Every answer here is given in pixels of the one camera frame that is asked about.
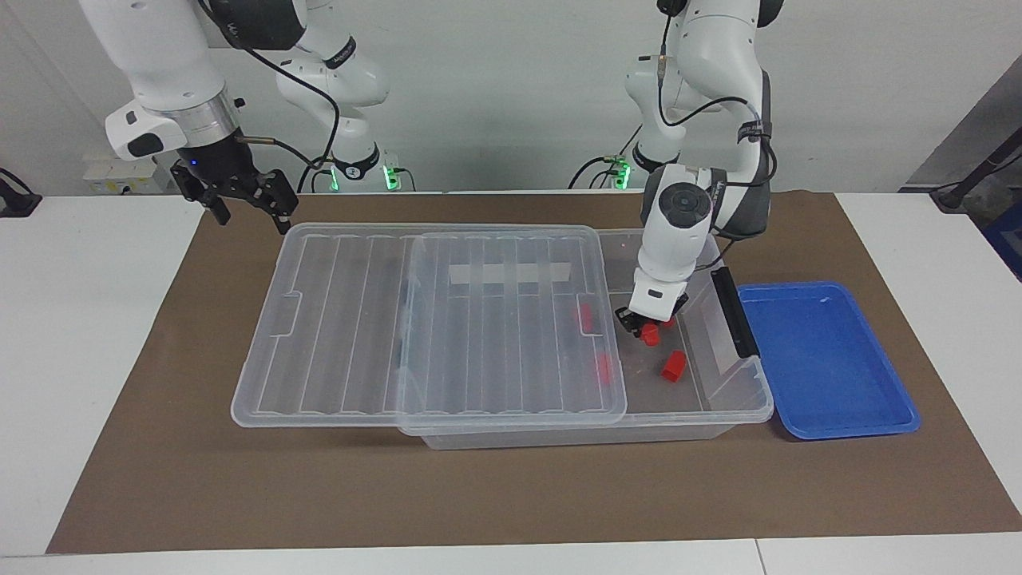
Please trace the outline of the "clear ribbed plastic lid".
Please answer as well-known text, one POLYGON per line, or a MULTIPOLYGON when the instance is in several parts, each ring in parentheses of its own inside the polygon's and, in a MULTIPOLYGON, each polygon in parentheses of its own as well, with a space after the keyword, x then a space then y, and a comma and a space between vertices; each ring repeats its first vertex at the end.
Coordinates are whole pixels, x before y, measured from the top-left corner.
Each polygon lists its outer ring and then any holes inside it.
POLYGON ((601 240, 576 225, 297 225, 232 400, 244 428, 598 426, 626 410, 601 240), (539 263, 541 280, 452 285, 450 263, 539 263), (550 263, 572 279, 551 283, 550 263))

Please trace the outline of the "clear plastic storage box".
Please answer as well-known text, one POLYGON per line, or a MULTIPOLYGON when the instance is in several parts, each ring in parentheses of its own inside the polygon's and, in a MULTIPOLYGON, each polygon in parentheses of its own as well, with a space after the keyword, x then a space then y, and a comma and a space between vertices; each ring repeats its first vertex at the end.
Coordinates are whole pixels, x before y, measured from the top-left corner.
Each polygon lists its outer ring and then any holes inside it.
POLYGON ((712 270, 726 266, 719 252, 708 239, 698 258, 700 272, 687 287, 690 299, 671 330, 660 328, 660 345, 649 347, 617 330, 628 396, 620 421, 487 430, 402 426, 402 433, 420 437, 432 449, 487 449, 708 440, 734 426, 765 422, 774 400, 762 361, 737 356, 711 280, 712 270), (687 369, 678 383, 669 383, 660 372, 675 350, 686 354, 687 369))

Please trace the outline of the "blue plastic tray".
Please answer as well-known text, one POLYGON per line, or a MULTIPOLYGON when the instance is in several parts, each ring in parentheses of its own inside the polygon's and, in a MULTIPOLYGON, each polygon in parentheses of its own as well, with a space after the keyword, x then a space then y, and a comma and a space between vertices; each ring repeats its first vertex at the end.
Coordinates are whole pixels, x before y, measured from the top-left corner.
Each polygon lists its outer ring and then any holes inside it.
POLYGON ((910 434, 922 418, 851 292, 842 284, 738 289, 774 408, 804 441, 910 434))

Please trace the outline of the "translucent white label sticker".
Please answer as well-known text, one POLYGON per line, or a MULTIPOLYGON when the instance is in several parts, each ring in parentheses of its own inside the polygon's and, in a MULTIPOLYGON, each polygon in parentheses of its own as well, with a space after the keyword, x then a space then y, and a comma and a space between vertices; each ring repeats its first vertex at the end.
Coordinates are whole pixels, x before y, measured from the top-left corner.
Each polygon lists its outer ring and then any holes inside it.
MULTIPOLYGON (((450 263, 449 280, 452 285, 480 284, 538 284, 541 280, 539 263, 450 263)), ((572 279, 571 263, 550 263, 545 278, 551 283, 568 283, 572 279)))

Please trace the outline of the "brown table mat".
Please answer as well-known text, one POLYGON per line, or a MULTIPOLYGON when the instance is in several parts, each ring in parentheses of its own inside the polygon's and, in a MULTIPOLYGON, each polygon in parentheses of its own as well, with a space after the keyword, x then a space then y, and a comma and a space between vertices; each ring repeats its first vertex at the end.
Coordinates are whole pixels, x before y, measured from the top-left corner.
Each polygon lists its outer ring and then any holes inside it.
POLYGON ((922 418, 800 442, 780 423, 704 441, 438 451, 388 428, 245 429, 230 414, 281 236, 202 215, 51 553, 841 537, 1022 531, 835 196, 781 192, 739 284, 846 285, 922 418))

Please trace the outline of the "black stand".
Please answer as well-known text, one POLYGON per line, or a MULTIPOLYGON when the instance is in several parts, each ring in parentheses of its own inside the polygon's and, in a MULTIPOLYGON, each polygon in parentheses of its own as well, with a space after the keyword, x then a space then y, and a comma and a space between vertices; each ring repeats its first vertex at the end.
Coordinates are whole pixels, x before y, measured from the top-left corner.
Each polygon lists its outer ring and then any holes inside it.
POLYGON ((979 183, 1006 167, 1011 167, 1022 159, 1022 126, 1018 127, 1006 141, 1001 142, 977 167, 964 178, 949 184, 942 184, 930 190, 929 196, 942 212, 961 212, 961 204, 969 192, 979 183))

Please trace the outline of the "blue crate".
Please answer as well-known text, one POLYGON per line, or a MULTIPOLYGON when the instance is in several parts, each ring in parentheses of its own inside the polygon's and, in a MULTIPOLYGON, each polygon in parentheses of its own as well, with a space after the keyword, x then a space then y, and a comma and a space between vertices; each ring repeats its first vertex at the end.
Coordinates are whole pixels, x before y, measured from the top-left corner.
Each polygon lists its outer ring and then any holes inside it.
POLYGON ((981 229, 1001 261, 1022 283, 1022 200, 981 229))

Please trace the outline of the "white wall socket strip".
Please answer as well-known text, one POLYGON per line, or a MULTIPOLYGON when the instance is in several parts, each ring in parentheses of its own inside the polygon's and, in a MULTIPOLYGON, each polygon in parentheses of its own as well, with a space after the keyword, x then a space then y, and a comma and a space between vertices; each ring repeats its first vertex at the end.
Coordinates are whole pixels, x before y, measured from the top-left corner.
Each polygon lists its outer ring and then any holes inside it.
POLYGON ((180 194, 166 167, 154 159, 94 161, 81 175, 90 192, 98 194, 143 194, 143 196, 175 196, 180 194))

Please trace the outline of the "black clamp mount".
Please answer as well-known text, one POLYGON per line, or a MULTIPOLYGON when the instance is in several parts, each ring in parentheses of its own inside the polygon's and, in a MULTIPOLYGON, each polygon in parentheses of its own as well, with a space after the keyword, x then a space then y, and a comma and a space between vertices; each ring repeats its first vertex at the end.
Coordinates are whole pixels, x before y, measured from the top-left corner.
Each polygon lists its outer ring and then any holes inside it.
POLYGON ((0 219, 32 215, 42 200, 18 175, 0 167, 0 219))

